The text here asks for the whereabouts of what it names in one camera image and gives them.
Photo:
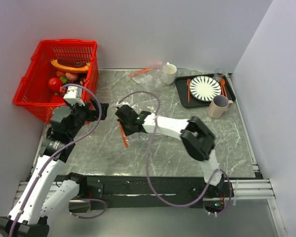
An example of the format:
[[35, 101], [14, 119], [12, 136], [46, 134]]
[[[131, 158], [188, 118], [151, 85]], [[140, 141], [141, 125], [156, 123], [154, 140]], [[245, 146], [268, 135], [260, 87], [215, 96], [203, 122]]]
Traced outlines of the orange papaya slice toy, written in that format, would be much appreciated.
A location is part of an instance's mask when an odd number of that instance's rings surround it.
[[89, 70], [89, 67], [86, 65], [86, 63], [81, 61], [70, 62], [66, 60], [55, 59], [51, 60], [50, 63], [55, 69], [65, 73], [87, 73]]

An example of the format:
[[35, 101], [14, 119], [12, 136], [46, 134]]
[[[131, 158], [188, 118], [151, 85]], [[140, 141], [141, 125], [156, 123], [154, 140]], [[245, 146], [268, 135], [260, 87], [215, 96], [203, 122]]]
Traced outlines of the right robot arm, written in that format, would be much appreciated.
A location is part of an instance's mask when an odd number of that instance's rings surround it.
[[174, 119], [157, 116], [148, 111], [137, 114], [130, 106], [118, 105], [115, 115], [125, 136], [134, 133], [161, 134], [180, 140], [188, 155], [200, 162], [206, 184], [205, 197], [220, 197], [224, 178], [216, 158], [215, 136], [196, 116], [190, 119]]

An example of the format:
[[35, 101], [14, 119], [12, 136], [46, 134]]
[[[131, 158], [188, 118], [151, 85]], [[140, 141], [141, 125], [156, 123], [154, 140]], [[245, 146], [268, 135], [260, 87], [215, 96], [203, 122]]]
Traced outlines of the clear zip bag orange zipper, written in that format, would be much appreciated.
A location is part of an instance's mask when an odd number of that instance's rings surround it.
[[127, 103], [126, 104], [123, 103], [123, 101], [126, 98], [139, 93], [148, 94], [149, 96], [152, 96], [157, 100], [157, 108], [153, 116], [153, 121], [154, 121], [154, 127], [152, 132], [153, 137], [155, 136], [156, 130], [158, 128], [157, 113], [161, 105], [160, 99], [154, 93], [149, 91], [143, 91], [143, 90], [134, 91], [134, 92], [131, 92], [130, 94], [125, 95], [117, 102], [115, 115], [117, 116], [117, 121], [119, 123], [122, 140], [126, 148], [129, 147], [129, 143], [126, 137], [134, 133], [143, 132], [144, 131], [143, 126], [145, 123], [144, 120], [148, 117], [148, 115], [151, 115], [151, 112], [141, 112], [140, 114], [137, 114]]

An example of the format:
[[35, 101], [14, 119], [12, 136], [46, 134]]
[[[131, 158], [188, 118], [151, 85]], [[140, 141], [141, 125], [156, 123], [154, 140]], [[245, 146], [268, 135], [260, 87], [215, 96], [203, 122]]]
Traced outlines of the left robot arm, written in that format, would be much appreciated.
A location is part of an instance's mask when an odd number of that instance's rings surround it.
[[21, 197], [5, 217], [0, 217], [4, 237], [45, 237], [56, 216], [73, 198], [89, 195], [87, 178], [70, 173], [51, 196], [48, 195], [59, 171], [66, 164], [74, 138], [86, 122], [104, 120], [109, 104], [66, 103], [55, 108], [46, 138], [39, 151], [35, 170]]

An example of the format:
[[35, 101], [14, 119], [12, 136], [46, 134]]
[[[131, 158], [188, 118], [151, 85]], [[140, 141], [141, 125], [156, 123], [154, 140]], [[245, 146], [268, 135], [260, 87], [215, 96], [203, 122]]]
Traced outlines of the red apple toy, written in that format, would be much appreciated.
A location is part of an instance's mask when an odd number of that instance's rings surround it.
[[60, 92], [63, 85], [63, 82], [58, 77], [52, 77], [48, 80], [49, 89], [55, 93]]

